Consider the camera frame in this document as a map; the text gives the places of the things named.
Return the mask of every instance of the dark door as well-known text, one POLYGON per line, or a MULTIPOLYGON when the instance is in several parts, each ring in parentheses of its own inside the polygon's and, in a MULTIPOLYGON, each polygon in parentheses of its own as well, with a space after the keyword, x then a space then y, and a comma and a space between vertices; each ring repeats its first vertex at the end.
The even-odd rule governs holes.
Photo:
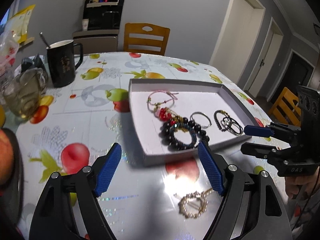
POLYGON ((274 103, 277 100, 284 87, 287 87, 292 93, 298 95, 297 85, 306 86, 309 82, 312 71, 312 66, 300 58, 297 54, 292 53, 289 66, 275 94, 271 98, 271 102, 274 103))

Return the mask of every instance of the metal screw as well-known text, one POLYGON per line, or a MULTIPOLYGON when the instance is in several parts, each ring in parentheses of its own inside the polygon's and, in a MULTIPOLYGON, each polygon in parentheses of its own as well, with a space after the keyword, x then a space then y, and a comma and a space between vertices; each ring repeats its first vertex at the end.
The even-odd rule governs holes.
POLYGON ((59 176, 58 172, 54 172, 51 174, 51 178, 56 179, 59 176))
POLYGON ((261 171, 261 175, 266 178, 269 176, 269 173, 267 171, 261 171))
POLYGON ((82 171, 87 173, 87 172, 90 172, 91 171, 91 167, 90 166, 85 166, 82 168, 82 171))
POLYGON ((228 166, 228 169, 231 170, 231 171, 236 171, 237 170, 237 166, 231 164, 228 166))

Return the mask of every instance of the white door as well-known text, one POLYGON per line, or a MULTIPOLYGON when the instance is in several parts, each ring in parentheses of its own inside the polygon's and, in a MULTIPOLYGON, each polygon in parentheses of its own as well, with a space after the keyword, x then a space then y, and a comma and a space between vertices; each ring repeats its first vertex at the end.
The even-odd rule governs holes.
POLYGON ((254 46, 263 9, 246 0, 234 0, 221 43, 212 62, 231 81, 237 83, 254 46))
POLYGON ((264 50, 264 48, 267 47, 267 53, 263 59, 262 64, 260 64, 260 70, 249 89, 250 94, 255 98, 258 96, 260 89, 273 66, 273 63, 276 60, 282 38, 282 35, 276 34, 272 30, 270 30, 266 41, 268 41, 268 39, 271 39, 271 42, 269 45, 266 42, 265 46, 262 49, 264 50))

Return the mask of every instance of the ceiling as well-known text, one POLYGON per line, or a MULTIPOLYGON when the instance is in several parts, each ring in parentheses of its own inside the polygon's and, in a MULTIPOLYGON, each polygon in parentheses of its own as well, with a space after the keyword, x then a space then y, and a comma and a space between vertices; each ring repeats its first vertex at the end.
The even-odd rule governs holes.
POLYGON ((306 0, 274 0, 284 15, 292 33, 318 49, 320 37, 316 35, 313 23, 320 23, 306 0))

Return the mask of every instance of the door frame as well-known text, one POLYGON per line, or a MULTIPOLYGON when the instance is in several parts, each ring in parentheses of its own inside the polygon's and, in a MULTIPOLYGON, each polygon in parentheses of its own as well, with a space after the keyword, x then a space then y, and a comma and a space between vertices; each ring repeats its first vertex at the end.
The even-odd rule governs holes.
POLYGON ((311 76, 310 76, 310 78, 309 78, 309 80, 308 80, 308 84, 307 84, 307 86, 309 86, 310 81, 311 81, 311 78, 312 78, 312 76, 313 76, 313 73, 315 72, 316 67, 315 67, 313 64, 311 64, 310 61, 308 61, 308 60, 307 60, 305 57, 303 57, 301 54, 299 54, 298 52, 296 52, 294 49, 291 49, 291 50, 290 50, 289 57, 288 57, 288 59, 287 59, 287 62, 285 63, 284 69, 283 69, 282 72, 281 72, 280 78, 278 79, 277 83, 274 85, 274 87, 273 87, 273 89, 271 90, 271 92, 269 92, 269 96, 267 97, 267 102, 270 102, 270 100, 271 100, 271 98, 273 97, 274 93, 276 92, 278 86, 280 85, 280 83, 281 83, 281 81, 282 81, 282 79, 283 79, 283 77, 284 77, 284 74, 286 73, 286 71, 287 71, 287 69, 288 69, 288 66, 289 66, 289 63, 290 63, 290 61, 291 61, 291 58, 292 58, 292 54, 293 54, 293 53, 297 54, 300 58, 302 58, 302 59, 303 59, 304 61, 306 61, 310 66, 313 67, 313 71, 312 71, 312 73, 311 73, 311 76))
MULTIPOLYGON (((216 54, 217 54, 217 52, 218 52, 218 48, 219 48, 219 46, 220 46, 220 43, 221 43, 221 41, 222 41, 224 32, 225 32, 225 30, 226 30, 226 26, 227 26, 227 22, 228 22, 228 20, 229 20, 229 16, 230 16, 230 13, 231 13, 231 8, 232 8, 232 5, 233 5, 233 1, 234 1, 234 0, 229 0, 229 4, 228 4, 227 11, 226 11, 226 15, 225 15, 225 17, 224 17, 223 24, 222 24, 222 26, 221 26, 220 33, 219 33, 219 36, 218 36, 216 45, 214 46, 214 50, 213 50, 212 56, 211 56, 210 61, 209 61, 209 65, 210 65, 210 66, 212 66, 213 60, 214 60, 214 58, 215 58, 215 56, 216 56, 216 54)), ((238 78, 238 81, 240 80, 240 78, 241 78, 241 76, 242 76, 242 74, 243 74, 243 72, 244 72, 244 70, 245 70, 245 68, 246 68, 246 66, 247 66, 247 64, 248 64, 248 61, 249 61, 249 59, 250 59, 250 57, 251 57, 251 55, 252 55, 252 51, 253 51, 253 49, 254 49, 254 47, 255 47, 255 45, 256 45, 256 42, 257 42, 257 39, 258 39, 260 30, 261 30, 262 22, 263 22, 263 19, 264 19, 264 15, 265 15, 265 12, 266 12, 266 8, 263 6, 263 4, 262 4, 261 2, 260 2, 259 0, 255 0, 255 1, 262 7, 262 10, 263 10, 262 19, 261 19, 261 22, 260 22, 260 26, 259 26, 259 29, 258 29, 257 36, 256 36, 256 38, 255 38, 255 41, 254 41, 253 46, 252 46, 252 49, 251 49, 250 54, 249 54, 249 56, 248 56, 247 62, 246 62, 245 65, 244 65, 244 68, 243 68, 243 70, 242 70, 242 72, 241 72, 241 74, 240 74, 240 76, 239 76, 239 78, 238 78)))
POLYGON ((264 42, 263 42, 263 45, 262 45, 262 47, 261 47, 261 51, 260 51, 259 56, 258 56, 258 58, 257 58, 257 62, 256 62, 256 64, 254 65, 254 67, 253 67, 253 69, 252 69, 252 71, 251 71, 251 74, 250 74, 247 82, 246 82, 245 85, 244 85, 244 89, 243 89, 244 91, 250 89, 250 87, 252 86, 253 82, 255 81, 255 79, 256 79, 256 77, 257 77, 257 75, 258 75, 258 73, 259 73, 259 70, 260 70, 260 68, 261 68, 261 67, 260 67, 260 62, 261 62, 262 50, 263 50, 264 46, 266 45, 267 37, 268 37, 268 35, 270 34, 270 31, 271 31, 272 23, 274 23, 274 24, 276 25, 276 27, 280 30, 280 32, 281 32, 281 34, 282 34, 282 41, 283 41, 284 34, 283 34, 282 30, 280 29, 279 25, 278 25, 278 24, 276 23, 276 21, 274 20, 274 18, 271 17, 266 38, 265 38, 265 40, 264 40, 264 42), (259 68, 259 70, 257 71, 255 77, 253 78, 253 76, 254 76, 253 72, 254 72, 254 70, 256 70, 257 68, 259 68))

